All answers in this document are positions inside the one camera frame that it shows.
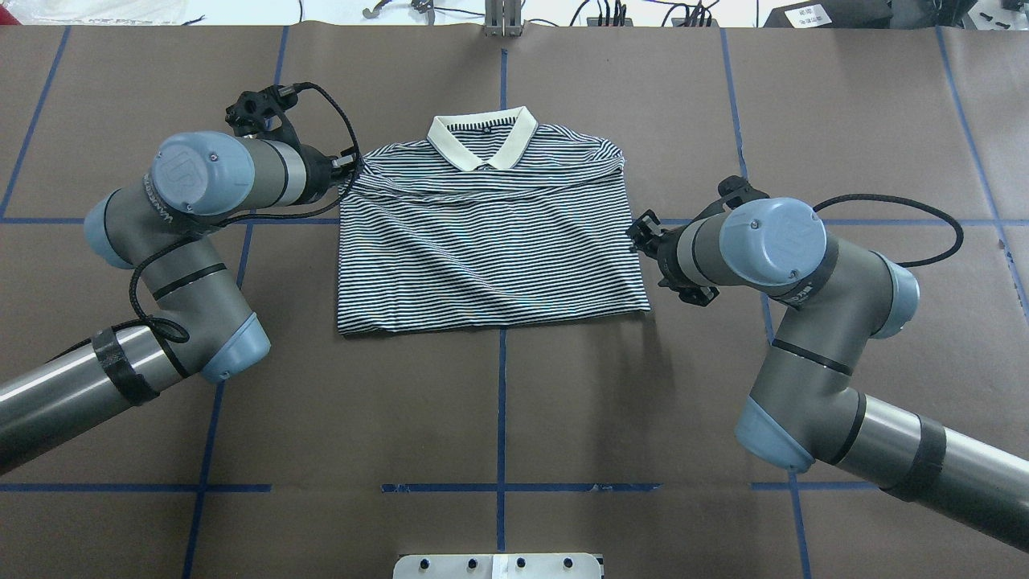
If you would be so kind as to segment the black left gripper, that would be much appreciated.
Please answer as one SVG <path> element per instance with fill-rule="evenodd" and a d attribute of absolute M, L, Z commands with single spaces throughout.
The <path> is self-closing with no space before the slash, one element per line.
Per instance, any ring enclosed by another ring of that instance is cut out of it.
<path fill-rule="evenodd" d="M 305 165 L 305 187 L 301 205 L 318 202 L 332 187 L 344 186 L 355 179 L 363 164 L 362 151 L 351 146 L 339 155 L 326 155 L 316 147 L 301 144 L 301 161 Z"/>

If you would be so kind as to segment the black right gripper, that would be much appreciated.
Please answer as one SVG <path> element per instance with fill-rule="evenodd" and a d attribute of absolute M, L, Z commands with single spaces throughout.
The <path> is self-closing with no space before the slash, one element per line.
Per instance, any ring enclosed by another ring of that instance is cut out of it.
<path fill-rule="evenodd" d="M 706 307 L 718 297 L 714 286 L 699 285 L 681 267 L 678 258 L 678 243 L 687 230 L 685 226 L 664 228 L 653 211 L 646 211 L 633 220 L 627 236 L 631 249 L 654 259 L 662 279 L 658 285 L 678 294 L 683 303 Z"/>

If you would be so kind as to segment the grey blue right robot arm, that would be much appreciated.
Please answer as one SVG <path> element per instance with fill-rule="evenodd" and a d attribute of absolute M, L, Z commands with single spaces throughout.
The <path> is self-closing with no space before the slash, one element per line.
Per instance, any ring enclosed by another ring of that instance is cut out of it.
<path fill-rule="evenodd" d="M 627 236 L 655 259 L 661 286 L 688 304 L 706 306 L 720 287 L 745 286 L 784 305 L 736 440 L 790 473 L 832 465 L 1026 551 L 1026 459 L 851 385 L 865 345 L 900 333 L 916 313 L 915 276 L 831 234 L 801 200 L 730 203 L 713 203 L 679 228 L 662 227 L 647 211 Z"/>

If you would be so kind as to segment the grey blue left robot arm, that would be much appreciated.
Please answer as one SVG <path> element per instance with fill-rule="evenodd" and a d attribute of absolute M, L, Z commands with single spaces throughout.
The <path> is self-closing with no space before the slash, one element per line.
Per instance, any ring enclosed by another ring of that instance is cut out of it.
<path fill-rule="evenodd" d="M 2 472 L 180 381 L 220 384 L 264 359 L 264 327 L 211 237 L 260 209 L 316 203 L 360 162 L 357 146 L 326 155 L 273 133 L 166 139 L 141 179 L 107 194 L 84 220 L 92 251 L 131 272 L 135 318 L 3 384 Z"/>

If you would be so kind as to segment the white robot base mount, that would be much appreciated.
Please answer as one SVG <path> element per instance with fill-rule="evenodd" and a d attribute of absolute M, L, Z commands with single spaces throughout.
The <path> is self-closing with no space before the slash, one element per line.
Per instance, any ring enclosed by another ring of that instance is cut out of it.
<path fill-rule="evenodd" d="M 393 578 L 604 578 L 603 556 L 587 552 L 409 554 Z"/>

